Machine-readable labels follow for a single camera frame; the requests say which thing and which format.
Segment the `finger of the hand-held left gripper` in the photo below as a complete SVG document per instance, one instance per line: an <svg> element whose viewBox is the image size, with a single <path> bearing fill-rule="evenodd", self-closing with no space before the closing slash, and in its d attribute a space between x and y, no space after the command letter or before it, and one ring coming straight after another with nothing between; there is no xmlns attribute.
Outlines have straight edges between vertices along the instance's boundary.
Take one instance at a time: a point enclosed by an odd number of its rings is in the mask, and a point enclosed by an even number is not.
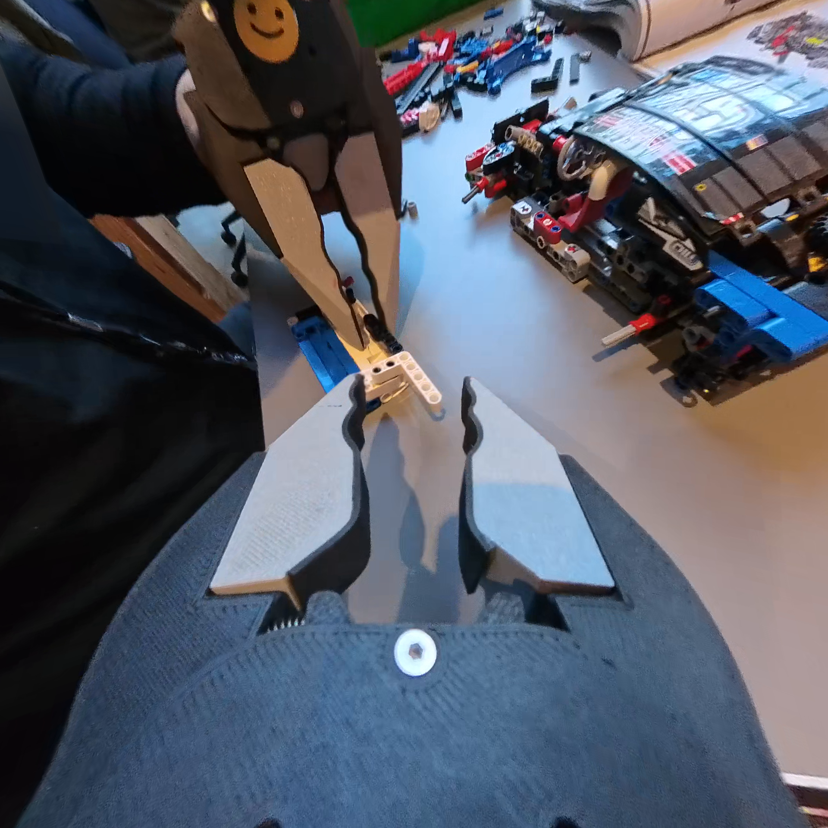
<svg viewBox="0 0 828 828"><path fill-rule="evenodd" d="M364 350L363 331L326 253L322 222L305 176L270 158L245 165L243 173L285 268L346 342Z"/></svg>
<svg viewBox="0 0 828 828"><path fill-rule="evenodd" d="M374 132L348 137L334 164L341 213L360 254L375 315L398 326L401 229Z"/></svg>

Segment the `blue white brick assembly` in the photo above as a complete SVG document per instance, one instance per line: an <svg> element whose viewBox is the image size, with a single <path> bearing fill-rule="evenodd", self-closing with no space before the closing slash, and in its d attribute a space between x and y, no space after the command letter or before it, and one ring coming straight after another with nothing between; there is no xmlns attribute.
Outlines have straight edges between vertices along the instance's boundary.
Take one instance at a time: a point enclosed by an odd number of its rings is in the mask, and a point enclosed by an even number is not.
<svg viewBox="0 0 828 828"><path fill-rule="evenodd" d="M349 375L362 376L361 372L378 360L407 351L398 339L385 329L378 317L369 312L356 297L353 284L354 279L348 276L345 279L345 293L365 336L367 346L364 350L347 345L316 305L298 311L287 321L301 352L325 392L332 391ZM412 391L406 390L384 404L379 400L366 401L367 412L376 411L395 399L405 397L419 399ZM439 413L430 410L421 400L420 403L430 411L433 418L443 417L443 402Z"/></svg>

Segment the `white angled brick beam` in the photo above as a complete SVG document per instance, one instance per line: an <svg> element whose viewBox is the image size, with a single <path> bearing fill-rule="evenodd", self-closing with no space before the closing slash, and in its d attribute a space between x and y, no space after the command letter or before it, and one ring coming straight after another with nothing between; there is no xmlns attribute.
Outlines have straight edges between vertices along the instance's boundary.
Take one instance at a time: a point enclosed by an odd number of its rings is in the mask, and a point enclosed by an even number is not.
<svg viewBox="0 0 828 828"><path fill-rule="evenodd" d="M361 374L367 401L384 404L410 390L433 412L442 410L440 390L407 351L380 359Z"/></svg>

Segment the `person's left forearm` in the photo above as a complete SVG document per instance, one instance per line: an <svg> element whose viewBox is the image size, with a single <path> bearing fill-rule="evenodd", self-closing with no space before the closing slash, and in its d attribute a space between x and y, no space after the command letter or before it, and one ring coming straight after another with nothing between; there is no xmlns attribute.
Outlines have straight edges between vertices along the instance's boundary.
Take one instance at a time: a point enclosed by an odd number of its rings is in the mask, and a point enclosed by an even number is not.
<svg viewBox="0 0 828 828"><path fill-rule="evenodd" d="M177 109L175 54L84 66L2 41L2 68L47 185L86 218L179 213L226 201Z"/></svg>

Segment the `person's left hand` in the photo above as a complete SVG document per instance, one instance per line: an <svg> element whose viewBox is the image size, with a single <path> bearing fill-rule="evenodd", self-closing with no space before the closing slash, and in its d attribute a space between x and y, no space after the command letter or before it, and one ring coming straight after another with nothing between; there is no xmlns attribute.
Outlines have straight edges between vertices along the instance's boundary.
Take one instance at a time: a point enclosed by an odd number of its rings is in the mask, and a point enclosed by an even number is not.
<svg viewBox="0 0 828 828"><path fill-rule="evenodd" d="M186 69L176 82L175 107L182 128L197 155L201 155L200 128L189 104L189 96L194 92L194 81L189 69Z"/></svg>

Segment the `black mesh office chair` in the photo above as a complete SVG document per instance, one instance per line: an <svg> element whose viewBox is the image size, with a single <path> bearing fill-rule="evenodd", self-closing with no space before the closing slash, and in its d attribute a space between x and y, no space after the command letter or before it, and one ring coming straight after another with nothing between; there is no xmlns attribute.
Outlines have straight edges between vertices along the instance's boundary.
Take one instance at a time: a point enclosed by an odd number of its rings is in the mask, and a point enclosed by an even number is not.
<svg viewBox="0 0 828 828"><path fill-rule="evenodd" d="M237 287L248 288L248 275L243 271L243 261L247 253L246 239L242 233L237 236L231 230L231 225L241 220L240 213L233 209L221 221L221 240L228 247L233 248L233 257L231 259L231 280Z"/></svg>

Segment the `green plastic bin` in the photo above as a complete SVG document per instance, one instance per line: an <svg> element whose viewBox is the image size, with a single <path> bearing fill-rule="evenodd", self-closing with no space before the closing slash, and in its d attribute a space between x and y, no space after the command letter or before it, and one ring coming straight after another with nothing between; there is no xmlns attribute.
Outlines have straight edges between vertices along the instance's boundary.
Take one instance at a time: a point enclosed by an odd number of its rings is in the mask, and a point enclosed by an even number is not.
<svg viewBox="0 0 828 828"><path fill-rule="evenodd" d="M363 47L380 47L477 1L345 1Z"/></svg>

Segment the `person's trousers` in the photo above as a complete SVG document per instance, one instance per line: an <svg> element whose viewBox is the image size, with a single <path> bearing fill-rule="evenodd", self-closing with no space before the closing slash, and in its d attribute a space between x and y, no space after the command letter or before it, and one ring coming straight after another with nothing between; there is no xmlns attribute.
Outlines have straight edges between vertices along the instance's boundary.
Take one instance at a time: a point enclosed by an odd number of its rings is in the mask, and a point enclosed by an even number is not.
<svg viewBox="0 0 828 828"><path fill-rule="evenodd" d="M256 359L254 317L250 301L233 306L222 319L215 323L247 358Z"/></svg>

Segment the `pile of loose bricks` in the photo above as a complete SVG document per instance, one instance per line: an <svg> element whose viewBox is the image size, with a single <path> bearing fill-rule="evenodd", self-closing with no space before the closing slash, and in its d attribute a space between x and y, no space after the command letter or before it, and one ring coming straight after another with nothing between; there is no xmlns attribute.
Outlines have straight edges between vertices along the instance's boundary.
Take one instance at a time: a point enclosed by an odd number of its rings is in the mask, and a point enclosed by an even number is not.
<svg viewBox="0 0 828 828"><path fill-rule="evenodd" d="M383 82L392 97L404 139L435 129L446 116L461 120L461 91L490 96L484 75L490 59L523 38L546 45L562 34L564 24L539 8L506 26L497 36L493 26L457 31L423 30L403 48L378 51Z"/></svg>

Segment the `person's black jacket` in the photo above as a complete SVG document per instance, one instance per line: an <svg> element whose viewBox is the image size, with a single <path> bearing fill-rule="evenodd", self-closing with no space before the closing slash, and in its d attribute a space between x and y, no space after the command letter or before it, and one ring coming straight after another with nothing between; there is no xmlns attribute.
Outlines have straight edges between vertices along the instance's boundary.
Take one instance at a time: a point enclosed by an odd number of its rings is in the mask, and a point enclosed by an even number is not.
<svg viewBox="0 0 828 828"><path fill-rule="evenodd" d="M2 240L2 826L124 596L263 445L254 360L49 197L54 241Z"/></svg>

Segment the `brick race car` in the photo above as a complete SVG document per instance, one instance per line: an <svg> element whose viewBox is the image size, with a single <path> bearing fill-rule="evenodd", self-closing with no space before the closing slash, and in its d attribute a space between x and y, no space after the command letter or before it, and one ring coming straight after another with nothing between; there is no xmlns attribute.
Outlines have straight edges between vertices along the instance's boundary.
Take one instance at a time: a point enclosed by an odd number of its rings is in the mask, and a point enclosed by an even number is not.
<svg viewBox="0 0 828 828"><path fill-rule="evenodd" d="M687 400L713 403L826 353L826 88L712 56L581 106L492 126L470 190L631 319L603 338L668 341Z"/></svg>

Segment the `building instruction booklet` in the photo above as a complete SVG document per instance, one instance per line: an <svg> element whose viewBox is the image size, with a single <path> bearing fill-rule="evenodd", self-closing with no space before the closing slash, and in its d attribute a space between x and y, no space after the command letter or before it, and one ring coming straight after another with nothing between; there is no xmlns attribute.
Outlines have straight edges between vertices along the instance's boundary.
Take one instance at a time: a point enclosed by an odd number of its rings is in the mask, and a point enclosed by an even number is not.
<svg viewBox="0 0 828 828"><path fill-rule="evenodd" d="M711 56L766 62L826 84L826 1L562 1L535 7L573 31L603 29L655 72Z"/></svg>

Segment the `holographic sticker sheet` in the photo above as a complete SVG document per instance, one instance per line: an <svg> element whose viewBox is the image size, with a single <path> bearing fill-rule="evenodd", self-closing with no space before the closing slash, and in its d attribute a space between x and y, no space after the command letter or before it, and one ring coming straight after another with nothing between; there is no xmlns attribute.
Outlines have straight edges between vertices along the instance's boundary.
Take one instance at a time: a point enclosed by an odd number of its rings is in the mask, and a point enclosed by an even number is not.
<svg viewBox="0 0 828 828"><path fill-rule="evenodd" d="M782 780L811 827L827 826L827 776L783 772Z"/></svg>

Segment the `wooden furniture frame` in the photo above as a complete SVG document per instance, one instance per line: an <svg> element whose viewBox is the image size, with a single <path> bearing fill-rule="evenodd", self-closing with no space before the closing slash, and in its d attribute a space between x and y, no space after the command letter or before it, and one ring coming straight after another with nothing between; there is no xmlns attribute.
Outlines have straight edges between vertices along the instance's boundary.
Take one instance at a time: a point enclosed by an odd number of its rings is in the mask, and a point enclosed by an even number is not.
<svg viewBox="0 0 828 828"><path fill-rule="evenodd" d="M125 245L167 290L213 322L249 300L163 215L137 218L97 214L90 222L109 241Z"/></svg>

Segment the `blue curved brick frame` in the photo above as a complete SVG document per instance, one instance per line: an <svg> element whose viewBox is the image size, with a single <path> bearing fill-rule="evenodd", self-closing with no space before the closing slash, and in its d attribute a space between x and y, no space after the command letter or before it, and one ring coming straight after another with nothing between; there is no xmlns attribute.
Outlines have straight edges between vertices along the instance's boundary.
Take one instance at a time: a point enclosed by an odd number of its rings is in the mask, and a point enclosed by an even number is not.
<svg viewBox="0 0 828 828"><path fill-rule="evenodd" d="M491 58L484 75L485 90L490 96L498 96L503 82L519 70L544 64L552 57L552 46L537 38L523 38L519 43Z"/></svg>

